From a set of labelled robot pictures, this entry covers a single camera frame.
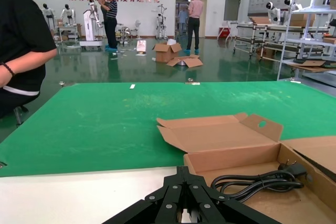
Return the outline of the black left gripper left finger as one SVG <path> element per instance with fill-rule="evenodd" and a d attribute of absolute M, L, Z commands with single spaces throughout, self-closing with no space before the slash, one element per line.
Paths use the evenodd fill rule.
<path fill-rule="evenodd" d="M 186 166 L 178 166 L 176 174 L 164 177 L 163 186 L 105 223 L 181 223 L 184 210 L 181 199 Z"/>

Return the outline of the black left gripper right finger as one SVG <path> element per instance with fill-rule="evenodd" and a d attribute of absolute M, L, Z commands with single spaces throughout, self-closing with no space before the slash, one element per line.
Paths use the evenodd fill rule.
<path fill-rule="evenodd" d="M 207 186 L 204 177 L 186 168 L 186 209 L 195 223 L 278 223 Z"/>

